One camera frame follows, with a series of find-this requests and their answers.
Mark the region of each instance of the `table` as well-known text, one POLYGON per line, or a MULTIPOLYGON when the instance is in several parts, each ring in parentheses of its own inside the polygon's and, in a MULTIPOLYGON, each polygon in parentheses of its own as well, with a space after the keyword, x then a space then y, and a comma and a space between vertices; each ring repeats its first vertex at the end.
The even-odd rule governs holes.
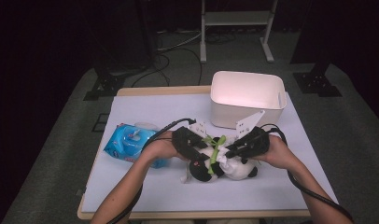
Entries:
MULTIPOLYGON (((77 210, 78 217, 91 219, 106 194, 132 165, 103 152, 117 124, 135 123, 139 121, 137 116, 143 112, 144 115, 157 117, 140 115, 144 119, 140 121, 154 121, 160 128, 173 120, 182 119, 183 113, 193 119, 207 121, 209 93, 210 86, 119 90, 92 166, 87 190, 77 210), (173 103, 179 99, 185 101, 173 103)), ((337 202, 289 96, 288 105, 276 124, 286 134, 293 153, 303 161, 322 188, 337 202)), ((234 132, 213 127, 209 122, 206 122, 206 128, 214 136, 234 132)), ((182 184, 179 178, 184 175, 185 166, 183 161, 174 158, 167 167, 150 169, 142 196, 131 212, 130 219, 310 216, 300 191, 289 182, 285 170, 273 168, 263 162, 255 178, 232 181, 223 177, 213 183, 202 183, 193 179, 188 184, 182 184)))
POLYGON ((269 34, 274 13, 276 12, 277 0, 273 1, 269 11, 220 11, 206 12, 205 0, 202 0, 202 22, 201 22, 201 63, 206 63, 206 43, 204 41, 206 26, 218 25, 266 25, 264 36, 260 38, 262 49, 268 63, 274 62, 274 56, 268 45, 269 34))

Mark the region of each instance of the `wet wipes pack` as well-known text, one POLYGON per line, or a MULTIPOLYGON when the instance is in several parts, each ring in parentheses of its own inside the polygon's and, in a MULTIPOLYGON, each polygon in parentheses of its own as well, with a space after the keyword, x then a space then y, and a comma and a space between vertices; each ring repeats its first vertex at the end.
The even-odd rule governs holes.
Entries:
MULTIPOLYGON (((129 124, 120 124, 107 142, 104 151, 110 156, 123 161, 136 161, 146 141, 156 133, 141 127, 129 124)), ((151 167, 160 168, 165 166, 167 160, 155 160, 151 167)))

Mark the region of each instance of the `person's left arm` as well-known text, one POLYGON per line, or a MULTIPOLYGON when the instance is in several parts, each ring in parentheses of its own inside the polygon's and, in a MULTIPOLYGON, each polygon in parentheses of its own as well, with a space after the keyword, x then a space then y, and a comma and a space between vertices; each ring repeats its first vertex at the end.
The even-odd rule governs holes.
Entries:
MULTIPOLYGON (((116 187, 105 197, 91 223, 107 223, 121 213, 133 200, 143 184, 148 168, 156 159, 181 158, 171 142, 172 134, 164 133, 159 140, 149 144, 116 187)), ((125 223, 129 216, 119 223, 125 223)))

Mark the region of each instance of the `white plastic bin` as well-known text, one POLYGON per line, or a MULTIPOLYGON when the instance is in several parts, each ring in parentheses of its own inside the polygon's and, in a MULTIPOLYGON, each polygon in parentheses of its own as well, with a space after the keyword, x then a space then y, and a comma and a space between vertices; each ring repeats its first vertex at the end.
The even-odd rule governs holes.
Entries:
POLYGON ((236 122, 265 111, 257 123, 275 124, 287 98, 280 77, 258 73, 220 71, 214 74, 211 85, 211 122, 222 128, 236 128, 236 122))

